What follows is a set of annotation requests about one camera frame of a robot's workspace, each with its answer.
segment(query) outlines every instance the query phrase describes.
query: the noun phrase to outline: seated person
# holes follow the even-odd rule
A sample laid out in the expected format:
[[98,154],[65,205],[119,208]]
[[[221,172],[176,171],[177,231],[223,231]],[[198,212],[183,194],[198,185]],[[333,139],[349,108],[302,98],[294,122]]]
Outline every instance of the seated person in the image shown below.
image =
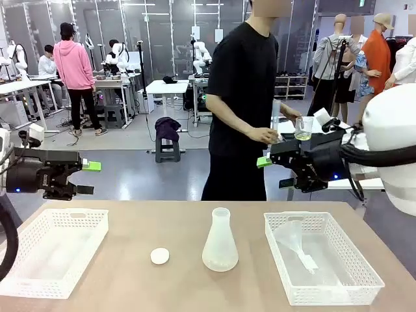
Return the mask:
[[[117,39],[111,39],[109,42],[110,48],[112,49],[114,44],[118,44]],[[105,62],[107,65],[107,68],[110,70],[112,75],[117,75],[117,73],[120,71],[117,67],[118,60],[116,59],[116,55],[110,51],[109,54],[105,57]],[[122,97],[122,90],[120,88],[115,88],[114,93],[117,94],[117,96],[120,99],[123,99]]]
[[[53,59],[53,46],[45,45],[45,55],[42,55],[39,58],[38,64],[39,75],[56,75],[57,74],[57,65]],[[64,84],[60,81],[51,82],[53,95],[55,101],[57,102],[58,108],[62,108],[62,87]]]

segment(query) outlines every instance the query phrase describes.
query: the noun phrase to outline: person in pink hoodie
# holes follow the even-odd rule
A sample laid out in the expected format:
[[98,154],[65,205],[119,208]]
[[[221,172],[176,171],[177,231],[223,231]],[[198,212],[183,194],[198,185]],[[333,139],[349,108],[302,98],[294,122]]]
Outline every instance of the person in pink hoodie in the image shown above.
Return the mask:
[[81,97],[84,99],[86,111],[96,135],[103,135],[107,130],[102,128],[97,112],[94,108],[94,92],[96,86],[92,77],[92,69],[85,48],[73,41],[75,30],[69,23],[60,24],[60,36],[62,40],[55,44],[53,54],[58,68],[59,76],[66,85],[71,99],[71,117],[73,134],[79,137],[81,131]]

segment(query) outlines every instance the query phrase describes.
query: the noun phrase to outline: sneaker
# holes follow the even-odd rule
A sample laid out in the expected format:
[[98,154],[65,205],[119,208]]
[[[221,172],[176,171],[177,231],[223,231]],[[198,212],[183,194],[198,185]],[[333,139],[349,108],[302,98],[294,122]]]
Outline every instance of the sneaker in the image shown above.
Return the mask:
[[100,135],[104,135],[104,134],[106,134],[106,133],[108,133],[107,129],[101,128],[101,132],[96,133],[96,137],[98,137],[98,136],[100,136]]

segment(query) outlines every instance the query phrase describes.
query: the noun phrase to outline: orange shawl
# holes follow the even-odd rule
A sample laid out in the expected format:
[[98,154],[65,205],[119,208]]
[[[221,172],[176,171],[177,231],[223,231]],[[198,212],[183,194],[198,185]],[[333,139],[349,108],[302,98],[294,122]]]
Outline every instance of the orange shawl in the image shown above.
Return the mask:
[[390,48],[382,34],[372,31],[369,39],[362,49],[367,58],[370,70],[378,70],[381,77],[370,77],[370,85],[374,88],[374,94],[380,94],[384,90],[385,82],[390,78]]

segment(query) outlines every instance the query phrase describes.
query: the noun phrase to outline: gray floor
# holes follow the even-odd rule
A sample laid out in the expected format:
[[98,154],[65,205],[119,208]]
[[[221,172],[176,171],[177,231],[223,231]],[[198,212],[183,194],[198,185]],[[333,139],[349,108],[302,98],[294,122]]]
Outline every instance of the gray floor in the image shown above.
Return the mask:
[[[305,114],[309,102],[289,101],[288,105]],[[358,103],[350,104],[349,107],[349,122],[353,123],[356,119]],[[152,119],[149,118],[150,125],[154,123],[158,114],[160,111],[155,112]],[[187,117],[187,113],[178,112],[178,114]],[[154,155],[144,151],[152,148],[153,143],[146,141],[148,138],[148,130],[144,123],[146,121],[143,116],[139,117],[124,131],[112,130],[112,134],[99,138],[95,138],[90,133],[83,136],[77,146],[72,147],[75,150],[88,150],[82,151],[81,156],[92,161],[100,161],[103,165],[100,173],[77,172],[71,176],[72,183],[95,186],[93,196],[80,195],[74,200],[200,199],[209,173],[209,154],[205,149],[207,138],[192,139],[182,134],[179,143],[182,147],[188,145],[186,146],[188,150],[182,156],[181,162],[156,164]],[[58,121],[59,117],[56,116],[48,120],[48,123],[57,124]],[[207,133],[208,126],[202,125],[198,129],[190,130],[199,131],[198,134],[202,135]],[[73,137],[63,133],[47,139],[47,148],[65,150],[69,148],[66,144],[70,142],[73,142]],[[278,183],[280,179],[288,177],[289,171],[280,166],[270,166],[265,170],[268,200],[286,200],[287,191],[280,190]],[[41,194],[9,194],[9,197],[24,220],[44,203]],[[294,200],[309,200],[309,195],[295,192]],[[316,192],[312,194],[311,200],[348,202],[352,207],[357,205],[357,200],[347,190]],[[413,277],[416,277],[416,218],[394,208],[385,193],[374,192],[365,221],[390,247]]]

